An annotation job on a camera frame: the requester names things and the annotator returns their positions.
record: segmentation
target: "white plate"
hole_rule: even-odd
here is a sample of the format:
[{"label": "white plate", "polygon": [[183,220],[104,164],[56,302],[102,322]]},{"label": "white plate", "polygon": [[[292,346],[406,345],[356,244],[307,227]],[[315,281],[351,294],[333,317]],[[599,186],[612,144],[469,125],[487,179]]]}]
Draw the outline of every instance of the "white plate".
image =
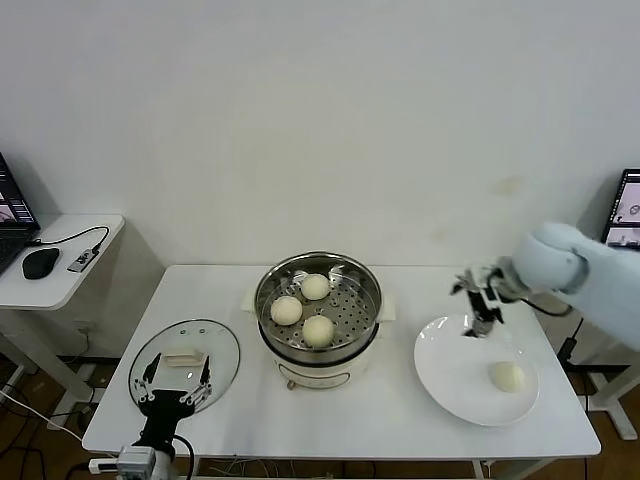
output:
[{"label": "white plate", "polygon": [[[422,329],[413,352],[420,381],[442,407],[469,422],[493,427],[524,418],[538,399],[535,365],[502,325],[487,338],[462,336],[470,325],[470,317],[451,315]],[[506,393],[493,385],[489,368],[501,361],[524,370],[523,391]]]}]

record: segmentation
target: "laptop screen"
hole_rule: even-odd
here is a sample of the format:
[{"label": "laptop screen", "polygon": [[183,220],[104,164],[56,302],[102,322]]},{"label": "laptop screen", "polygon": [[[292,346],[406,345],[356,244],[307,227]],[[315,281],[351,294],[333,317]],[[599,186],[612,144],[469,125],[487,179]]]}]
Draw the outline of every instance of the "laptop screen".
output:
[{"label": "laptop screen", "polygon": [[622,173],[602,241],[613,248],[640,250],[640,169]]},{"label": "laptop screen", "polygon": [[38,223],[20,193],[7,163],[0,154],[0,227],[10,225],[38,227]]}]

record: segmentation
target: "cable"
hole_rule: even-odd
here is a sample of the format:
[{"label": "cable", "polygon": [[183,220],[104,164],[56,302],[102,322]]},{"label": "cable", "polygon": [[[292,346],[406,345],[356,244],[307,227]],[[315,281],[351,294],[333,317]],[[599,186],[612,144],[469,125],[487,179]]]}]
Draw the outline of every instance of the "cable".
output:
[{"label": "cable", "polygon": [[184,446],[187,447],[187,450],[189,450],[189,473],[187,474],[186,480],[191,480],[191,476],[193,475],[193,467],[194,467],[195,462],[196,462],[196,456],[193,453],[193,447],[189,443],[189,440],[187,440],[184,437],[181,437],[180,435],[175,435],[174,434],[173,438],[175,440],[178,440],[179,442],[183,443]]},{"label": "cable", "polygon": [[221,470],[221,469],[216,468],[216,467],[209,467],[209,470],[213,470],[214,472],[218,472],[218,473],[222,474],[223,477],[237,477],[238,476],[235,473],[229,473],[229,472],[226,472],[226,471]]},{"label": "cable", "polygon": [[580,322],[578,322],[578,326],[573,332],[573,335],[565,338],[564,342],[562,342],[562,346],[560,347],[560,350],[558,350],[558,355],[557,355],[558,361],[560,362],[560,365],[562,365],[562,368],[565,371],[567,370],[567,367],[570,365],[569,360],[571,359],[571,354],[573,353],[573,349],[576,348],[576,345],[578,344],[578,341],[576,340],[576,335],[580,331],[580,328],[582,327],[583,322],[584,322],[584,317],[581,317]]},{"label": "cable", "polygon": [[[22,398],[24,398],[24,401],[26,404],[29,404],[29,399],[27,398],[27,396],[18,388],[14,387],[11,384],[8,383],[4,383],[4,382],[0,382],[0,385],[4,387],[9,387],[13,390],[15,390],[16,393],[18,393]],[[28,413],[27,415],[23,415],[21,413],[18,413],[10,408],[8,408],[6,405],[2,404],[2,406],[11,414],[16,415],[18,417],[22,417],[24,418],[24,423],[22,424],[22,427],[20,427],[20,430],[18,431],[18,434],[11,440],[11,442],[9,442],[9,445],[7,445],[6,448],[4,448],[2,450],[2,452],[0,452],[0,458],[4,457],[4,455],[9,452],[10,450],[22,450],[24,451],[24,456],[22,459],[22,466],[20,468],[20,479],[22,479],[24,477],[24,468],[25,468],[25,463],[26,463],[26,457],[29,455],[29,453],[35,452],[38,454],[39,458],[40,458],[40,472],[41,472],[41,476],[42,476],[42,480],[46,480],[46,472],[45,472],[45,462],[44,462],[44,454],[42,453],[42,451],[40,449],[37,448],[31,448],[31,443],[33,441],[33,437],[35,436],[35,434],[32,434],[31,439],[29,440],[29,443],[27,444],[26,447],[15,447],[14,444],[18,441],[18,439],[22,436],[22,433],[24,432],[24,430],[26,429],[28,423],[29,423],[29,419],[30,418],[36,418],[33,415],[31,415],[30,413]]]},{"label": "cable", "polygon": [[582,327],[582,322],[584,322],[584,317],[580,317],[580,322],[578,323],[576,330],[573,332],[573,335],[571,335],[571,338],[573,338],[574,340],[576,339],[576,335],[580,331],[580,327]]},{"label": "cable", "polygon": [[7,395],[6,393],[4,393],[2,390],[0,390],[0,394],[5,397],[8,398],[9,400],[11,400],[13,403],[15,403],[16,405],[20,405],[22,408],[26,408],[27,410],[29,410],[30,412],[35,413],[37,416],[39,416],[41,419],[43,419],[45,422],[50,423],[51,425],[55,426],[56,428],[59,428],[60,430],[63,430],[65,432],[67,432],[69,435],[71,435],[73,438],[75,438],[76,440],[78,440],[80,443],[82,443],[82,439],[77,436],[75,433],[73,433],[71,430],[62,427],[60,425],[57,425],[55,423],[53,423],[51,420],[49,420],[47,417],[45,417],[44,415],[42,415],[40,412],[38,412],[37,410],[34,410],[31,407],[26,406],[24,403],[19,402],[18,400],[16,400],[15,398],[13,398],[10,395]]},{"label": "cable", "polygon": [[530,302],[529,300],[527,300],[526,298],[521,298],[520,299],[523,303],[526,303],[527,305],[529,305],[531,308],[533,308],[534,310],[539,311],[540,313],[544,313],[545,315],[549,315],[550,317],[566,317],[567,315],[569,315],[571,312],[573,312],[573,307],[571,305],[568,305],[567,308],[565,310],[563,310],[562,312],[550,312],[548,310],[545,310],[542,307],[537,306],[535,303]]},{"label": "cable", "polygon": [[[489,273],[489,275],[487,275],[487,285],[489,287],[493,288],[493,285],[492,285],[491,281],[494,278],[504,278],[504,275],[502,274],[500,269],[495,268],[495,269],[493,269],[491,271],[491,273]],[[563,310],[562,312],[550,312],[548,310],[545,310],[542,307],[539,307],[538,305],[536,305],[535,303],[531,302],[530,300],[528,300],[528,299],[526,299],[524,297],[521,297],[518,300],[520,300],[523,303],[526,303],[527,305],[529,305],[534,310],[537,310],[540,313],[544,313],[545,315],[549,315],[550,317],[566,317],[571,312],[573,312],[573,307],[571,305],[567,305],[567,308],[565,310]]]},{"label": "cable", "polygon": [[[20,480],[23,480],[24,478],[24,471],[25,471],[25,467],[27,466],[27,458],[29,458],[29,453],[33,451],[37,452],[40,456],[40,470],[41,470],[42,480],[46,480],[47,478],[45,473],[45,466],[44,466],[44,455],[42,451],[40,449],[31,448],[31,444],[33,443],[33,440],[36,438],[39,428],[40,428],[40,424],[38,423],[36,424],[36,428],[33,429],[33,433],[29,437],[27,446],[24,447],[25,452],[24,452],[24,455],[22,456],[22,465],[20,466]],[[14,447],[14,448],[17,450],[23,450],[23,447]]]},{"label": "cable", "polygon": [[76,355],[75,357],[73,357],[71,360],[67,360],[66,362],[62,362],[65,365],[69,365],[70,363],[75,362],[82,355],[86,354],[89,351],[89,349],[91,348],[91,342],[89,341],[89,332],[85,331],[85,332],[80,332],[80,333],[84,334],[84,340],[85,340],[84,350],[82,352],[80,352],[78,355]]},{"label": "cable", "polygon": [[60,243],[68,242],[69,240],[73,240],[74,238],[78,238],[79,236],[84,235],[85,233],[93,232],[94,230],[106,230],[105,234],[102,236],[100,241],[96,243],[95,246],[91,249],[93,250],[93,253],[98,253],[98,251],[100,250],[100,247],[102,246],[102,242],[105,241],[105,239],[109,236],[109,232],[110,232],[109,227],[104,225],[87,228],[86,230],[83,230],[80,233],[76,233],[75,235],[71,235],[70,237],[62,238],[60,240],[55,240],[53,242],[43,242],[41,239],[37,238],[36,240],[26,242],[25,247],[44,247],[46,245],[58,245]]},{"label": "cable", "polygon": [[12,447],[12,450],[24,450],[25,451],[25,456],[24,459],[22,461],[22,467],[20,467],[20,480],[22,480],[24,478],[24,466],[25,466],[25,462],[26,462],[26,457],[29,453],[35,452],[38,454],[38,457],[40,458],[40,476],[42,477],[42,480],[47,480],[47,472],[46,472],[46,467],[45,467],[45,463],[44,463],[44,454],[42,453],[42,450],[40,450],[39,448],[27,448],[27,447]]},{"label": "cable", "polygon": [[256,458],[256,460],[258,461],[258,463],[260,463],[260,465],[262,465],[262,468],[264,468],[264,474],[267,478],[271,478],[269,476],[269,469],[267,468],[267,465],[259,458]]},{"label": "cable", "polygon": [[273,469],[276,471],[276,478],[280,478],[280,471],[278,470],[278,464],[273,460],[269,460],[271,465],[273,465]]},{"label": "cable", "polygon": [[[3,382],[0,382],[0,385],[5,386],[5,387],[11,387],[11,388],[13,388],[16,392],[20,393],[20,394],[22,395],[22,397],[26,400],[26,398],[27,398],[27,397],[26,397],[26,395],[25,395],[24,393],[20,392],[20,390],[18,390],[17,388],[15,388],[13,385],[10,385],[10,384],[8,384],[8,383],[3,383]],[[91,387],[91,388],[92,388],[92,390],[91,390],[91,397],[89,397],[89,401],[88,401],[87,403],[91,403],[91,402],[93,402],[93,398],[95,397],[95,394],[96,394],[96,389],[95,389],[94,387]],[[11,413],[11,414],[13,414],[13,415],[15,415],[15,416],[17,416],[17,417],[22,417],[22,418],[35,418],[35,417],[34,417],[33,415],[31,415],[31,414],[24,415],[24,414],[22,414],[22,413],[18,413],[18,412],[16,412],[15,410],[12,410],[12,409],[10,409],[9,407],[7,407],[4,403],[0,403],[0,407],[4,408],[4,409],[5,409],[5,410],[7,410],[9,413]],[[86,412],[85,412],[85,411],[86,411],[86,409],[87,409],[87,407],[84,407],[82,410],[73,410],[73,411],[71,411],[71,412],[56,413],[56,414],[54,414],[54,415],[49,415],[49,418],[54,418],[54,417],[66,417],[66,416],[69,416],[69,417],[70,417],[71,415],[77,415],[77,414],[80,414],[80,413],[86,413]]]},{"label": "cable", "polygon": [[[13,385],[9,385],[8,383],[5,383],[3,385],[4,386],[8,386],[8,387],[12,388],[13,390],[15,390],[18,394],[20,394],[22,396],[22,398],[24,398],[25,402],[29,403],[29,400],[27,399],[27,396],[24,393],[22,393],[20,390],[18,390],[16,387],[14,387]],[[6,455],[6,453],[13,448],[13,445],[18,441],[18,438],[20,438],[20,436],[22,435],[22,432],[24,432],[24,429],[27,428],[27,423],[29,422],[28,416],[26,416],[26,415],[20,415],[20,416],[24,417],[24,422],[22,423],[22,426],[20,427],[20,430],[18,431],[18,434],[15,437],[13,437],[13,439],[11,439],[9,444],[2,451],[0,451],[0,458],[4,457]]]},{"label": "cable", "polygon": [[73,474],[75,472],[88,472],[88,471],[89,471],[89,462],[78,463],[69,469],[69,471],[67,472],[67,476],[64,478],[65,480],[71,480],[71,477],[73,477]]}]

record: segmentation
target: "glass lid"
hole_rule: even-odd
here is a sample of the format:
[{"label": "glass lid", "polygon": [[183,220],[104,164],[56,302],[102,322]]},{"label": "glass lid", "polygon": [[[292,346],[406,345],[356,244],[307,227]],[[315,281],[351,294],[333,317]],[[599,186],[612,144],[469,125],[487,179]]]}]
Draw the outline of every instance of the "glass lid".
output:
[{"label": "glass lid", "polygon": [[213,320],[187,320],[142,347],[129,371],[129,393],[139,405],[153,399],[154,390],[183,391],[184,401],[199,412],[227,391],[239,364],[240,346],[231,330]]}]

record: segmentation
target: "computer mouse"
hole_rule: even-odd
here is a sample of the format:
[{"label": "computer mouse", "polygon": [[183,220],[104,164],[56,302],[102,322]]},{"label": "computer mouse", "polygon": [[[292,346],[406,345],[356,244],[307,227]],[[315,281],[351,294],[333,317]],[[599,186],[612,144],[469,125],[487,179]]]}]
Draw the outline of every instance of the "computer mouse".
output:
[{"label": "computer mouse", "polygon": [[22,273],[27,280],[38,280],[51,273],[60,256],[57,248],[43,248],[30,253],[22,261]]}]

